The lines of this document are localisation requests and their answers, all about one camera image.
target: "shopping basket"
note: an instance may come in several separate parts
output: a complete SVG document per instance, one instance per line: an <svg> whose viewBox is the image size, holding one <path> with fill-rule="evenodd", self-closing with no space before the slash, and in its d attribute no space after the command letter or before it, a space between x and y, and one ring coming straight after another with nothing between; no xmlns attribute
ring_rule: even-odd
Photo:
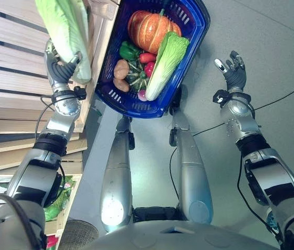
<svg viewBox="0 0 294 250"><path fill-rule="evenodd" d="M164 16L179 25L182 36L188 38L190 44L158 98L152 102L143 102L136 93L124 93L113 85L114 67L121 59L119 48L122 41L129 40L127 24L131 15L137 10L159 13L161 9L164 9ZM122 0L95 92L106 105L123 115L136 118L161 117L189 69L209 25L210 16L201 0Z"/></svg>

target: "potato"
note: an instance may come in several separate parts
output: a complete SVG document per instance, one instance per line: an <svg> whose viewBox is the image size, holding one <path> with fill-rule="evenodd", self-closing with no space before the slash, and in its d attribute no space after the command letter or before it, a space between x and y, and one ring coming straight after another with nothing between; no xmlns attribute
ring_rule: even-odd
<svg viewBox="0 0 294 250"><path fill-rule="evenodd" d="M123 92L128 92L130 90L130 85L128 85L128 83L122 79L114 78L114 85Z"/></svg>
<svg viewBox="0 0 294 250"><path fill-rule="evenodd" d="M124 79L127 76L129 69L130 68L126 60L119 60L114 69L115 78L120 80Z"/></svg>

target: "red pepper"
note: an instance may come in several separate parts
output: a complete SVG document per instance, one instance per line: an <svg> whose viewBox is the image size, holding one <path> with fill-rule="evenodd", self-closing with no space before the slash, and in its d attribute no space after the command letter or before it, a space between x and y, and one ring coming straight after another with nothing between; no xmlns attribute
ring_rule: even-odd
<svg viewBox="0 0 294 250"><path fill-rule="evenodd" d="M151 75L153 73L154 66L155 66L155 62L151 61L151 62L147 63L146 66L144 67L143 70L145 71L145 74L148 78L151 77Z"/></svg>
<svg viewBox="0 0 294 250"><path fill-rule="evenodd" d="M147 64L151 61L156 61L156 55L152 53L141 53L139 55L139 60L142 64Z"/></svg>

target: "green squash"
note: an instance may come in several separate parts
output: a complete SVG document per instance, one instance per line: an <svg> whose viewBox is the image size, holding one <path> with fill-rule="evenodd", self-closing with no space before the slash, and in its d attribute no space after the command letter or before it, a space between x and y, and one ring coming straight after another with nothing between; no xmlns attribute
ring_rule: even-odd
<svg viewBox="0 0 294 250"><path fill-rule="evenodd" d="M149 78L143 71L143 65L138 60L128 61L130 67L125 80L130 85L130 90L139 92L140 90L146 90Z"/></svg>

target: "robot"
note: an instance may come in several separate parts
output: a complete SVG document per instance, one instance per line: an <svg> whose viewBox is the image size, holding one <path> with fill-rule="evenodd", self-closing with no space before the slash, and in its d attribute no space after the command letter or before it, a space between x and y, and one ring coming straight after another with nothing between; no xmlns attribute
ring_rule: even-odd
<svg viewBox="0 0 294 250"><path fill-rule="evenodd" d="M269 206L278 222L280 249L294 250L294 175L278 153L266 142L254 119L251 97L243 89L246 69L234 51L233 62L219 59L214 64L222 72L227 90L219 90L213 101L220 104L221 116L230 137L241 152L250 189L257 202ZM43 207L56 198L62 176L61 157L79 117L84 89L68 87L80 56L58 64L51 40L45 49L45 64L53 90L55 113L25 156L13 176L7 203L0 208L0 249L45 249ZM272 246L210 225L212 199L204 164L190 125L180 109L180 94L172 102L173 116L169 143L176 146L180 160L179 204L173 207L133 208L129 150L134 136L129 117L117 124L115 138L104 173L100 212L109 232L83 249L259 249Z"/></svg>

